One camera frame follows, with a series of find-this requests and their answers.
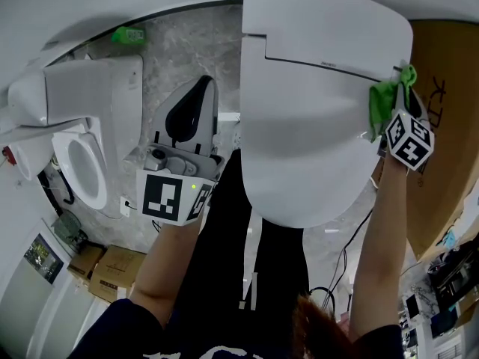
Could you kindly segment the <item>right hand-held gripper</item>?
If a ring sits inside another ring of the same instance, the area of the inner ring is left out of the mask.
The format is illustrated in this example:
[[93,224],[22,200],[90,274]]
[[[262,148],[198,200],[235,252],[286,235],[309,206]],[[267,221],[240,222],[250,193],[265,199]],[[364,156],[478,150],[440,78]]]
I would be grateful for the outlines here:
[[424,164],[435,146],[435,135],[419,120],[429,120],[420,96],[409,88],[408,109],[406,89],[403,84],[399,84],[392,119],[385,134],[390,154],[412,171]]

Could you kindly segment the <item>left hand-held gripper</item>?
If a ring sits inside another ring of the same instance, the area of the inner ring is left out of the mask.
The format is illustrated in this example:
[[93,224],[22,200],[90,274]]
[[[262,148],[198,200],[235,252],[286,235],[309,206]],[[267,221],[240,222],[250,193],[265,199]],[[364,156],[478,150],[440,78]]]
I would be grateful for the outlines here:
[[225,163],[216,154],[202,156],[212,149],[216,91],[215,80],[202,76],[181,85],[156,110],[153,142],[165,146],[149,146],[144,167],[136,171],[138,214],[175,226],[198,219]]

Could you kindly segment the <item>green cloth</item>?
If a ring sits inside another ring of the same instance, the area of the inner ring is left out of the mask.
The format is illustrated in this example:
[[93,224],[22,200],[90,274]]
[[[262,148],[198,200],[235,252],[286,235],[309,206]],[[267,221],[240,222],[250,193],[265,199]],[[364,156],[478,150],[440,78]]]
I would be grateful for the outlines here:
[[383,81],[369,89],[370,142],[381,137],[396,109],[397,94],[403,93],[403,107],[411,114],[410,91],[417,79],[415,68],[408,64],[400,73],[398,82]]

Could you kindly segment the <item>white toilet lid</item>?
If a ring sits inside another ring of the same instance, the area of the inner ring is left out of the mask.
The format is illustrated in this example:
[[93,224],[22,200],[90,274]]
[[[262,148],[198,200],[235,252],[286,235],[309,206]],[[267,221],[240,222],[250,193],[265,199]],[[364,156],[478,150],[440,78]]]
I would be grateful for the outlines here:
[[370,87],[408,57],[369,37],[243,37],[242,179],[259,216],[309,228],[353,204],[379,159]]

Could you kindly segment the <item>person's left forearm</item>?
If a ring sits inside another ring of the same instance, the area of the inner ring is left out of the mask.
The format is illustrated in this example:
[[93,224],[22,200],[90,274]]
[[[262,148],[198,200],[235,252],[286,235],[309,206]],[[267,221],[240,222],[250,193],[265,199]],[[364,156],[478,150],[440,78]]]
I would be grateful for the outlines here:
[[141,264],[129,299],[167,325],[201,230],[203,212],[190,224],[163,224]]

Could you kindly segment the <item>white appliance lid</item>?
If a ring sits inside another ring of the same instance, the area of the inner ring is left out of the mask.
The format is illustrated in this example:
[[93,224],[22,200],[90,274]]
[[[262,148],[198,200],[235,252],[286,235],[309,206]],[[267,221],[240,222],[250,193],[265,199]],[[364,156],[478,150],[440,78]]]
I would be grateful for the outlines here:
[[265,56],[382,80],[410,62],[412,27],[371,0],[243,0],[244,34]]

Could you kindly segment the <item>large brown cardboard box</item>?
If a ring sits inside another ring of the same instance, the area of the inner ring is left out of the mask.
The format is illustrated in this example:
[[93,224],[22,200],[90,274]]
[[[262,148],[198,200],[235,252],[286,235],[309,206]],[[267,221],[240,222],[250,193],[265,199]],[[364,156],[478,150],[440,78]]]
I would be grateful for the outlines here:
[[412,21],[412,89],[435,135],[432,155],[407,177],[407,238],[417,260],[432,258],[478,230],[466,204],[479,187],[479,24]]

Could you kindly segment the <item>white power socket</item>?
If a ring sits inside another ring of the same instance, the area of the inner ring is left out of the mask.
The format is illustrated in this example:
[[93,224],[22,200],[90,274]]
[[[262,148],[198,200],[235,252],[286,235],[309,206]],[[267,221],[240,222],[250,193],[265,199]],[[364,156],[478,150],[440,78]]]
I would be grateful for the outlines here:
[[127,197],[120,197],[120,213],[122,216],[129,218],[132,211],[136,211],[136,207],[132,205]]

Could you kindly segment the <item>green bottle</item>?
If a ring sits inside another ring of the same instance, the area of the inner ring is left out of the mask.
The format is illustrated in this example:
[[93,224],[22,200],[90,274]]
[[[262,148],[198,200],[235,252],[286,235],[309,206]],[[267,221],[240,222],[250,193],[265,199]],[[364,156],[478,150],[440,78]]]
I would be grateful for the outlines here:
[[113,43],[124,45],[140,45],[145,42],[146,34],[143,29],[126,26],[118,27],[112,34]]

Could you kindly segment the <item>person's black trousers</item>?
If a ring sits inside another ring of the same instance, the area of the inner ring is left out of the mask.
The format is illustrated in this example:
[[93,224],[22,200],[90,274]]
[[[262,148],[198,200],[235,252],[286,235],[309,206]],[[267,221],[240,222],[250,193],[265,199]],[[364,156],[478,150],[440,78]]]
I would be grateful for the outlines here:
[[241,152],[232,152],[210,201],[165,332],[167,350],[199,359],[216,346],[248,357],[290,359],[293,311],[309,290],[303,231],[261,224],[255,283],[243,291],[251,204],[242,181]]

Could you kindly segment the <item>grey mesh basket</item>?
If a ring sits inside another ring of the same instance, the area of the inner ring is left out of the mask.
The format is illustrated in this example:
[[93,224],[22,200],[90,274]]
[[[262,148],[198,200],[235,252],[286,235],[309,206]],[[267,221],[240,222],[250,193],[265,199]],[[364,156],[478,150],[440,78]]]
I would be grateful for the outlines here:
[[82,230],[80,220],[69,210],[63,213],[53,222],[54,234],[76,253],[83,249],[88,236]]

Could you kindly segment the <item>small brown cardboard box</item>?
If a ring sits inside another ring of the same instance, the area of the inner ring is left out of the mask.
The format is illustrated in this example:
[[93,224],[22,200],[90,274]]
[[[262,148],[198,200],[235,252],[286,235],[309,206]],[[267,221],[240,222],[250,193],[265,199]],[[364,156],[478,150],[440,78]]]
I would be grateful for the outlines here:
[[94,268],[105,253],[103,247],[85,245],[70,261],[67,270],[80,280],[90,280]]

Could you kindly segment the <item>black equipment case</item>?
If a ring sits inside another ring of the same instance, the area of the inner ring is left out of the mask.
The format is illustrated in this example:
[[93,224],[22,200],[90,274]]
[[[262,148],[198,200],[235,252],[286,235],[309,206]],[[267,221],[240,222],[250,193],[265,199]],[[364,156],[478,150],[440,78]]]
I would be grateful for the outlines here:
[[479,284],[479,242],[469,241],[440,254],[427,275],[439,309],[449,308]]

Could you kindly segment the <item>small white-framed monitor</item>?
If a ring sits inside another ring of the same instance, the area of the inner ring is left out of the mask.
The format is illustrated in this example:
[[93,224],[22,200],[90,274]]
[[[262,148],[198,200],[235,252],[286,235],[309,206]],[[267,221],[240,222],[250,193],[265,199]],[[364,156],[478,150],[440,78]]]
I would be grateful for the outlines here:
[[424,305],[418,295],[412,293],[411,295],[406,296],[403,302],[409,320],[417,323],[421,323],[424,321]]

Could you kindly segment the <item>person's navy shirt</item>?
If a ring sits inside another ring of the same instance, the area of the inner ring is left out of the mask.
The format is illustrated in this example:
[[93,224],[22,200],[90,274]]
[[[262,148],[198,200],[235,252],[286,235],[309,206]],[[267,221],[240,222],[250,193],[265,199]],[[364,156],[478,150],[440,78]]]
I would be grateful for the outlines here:
[[[67,359],[148,359],[154,355],[179,359],[293,359],[290,336],[268,337],[265,328],[250,334],[243,310],[225,321],[214,318],[200,323],[193,319],[192,331],[176,314],[172,325],[163,329],[156,318],[128,299],[112,303],[80,339]],[[321,333],[315,338],[317,359],[404,359],[400,327],[387,325],[351,343],[340,333],[341,343]]]

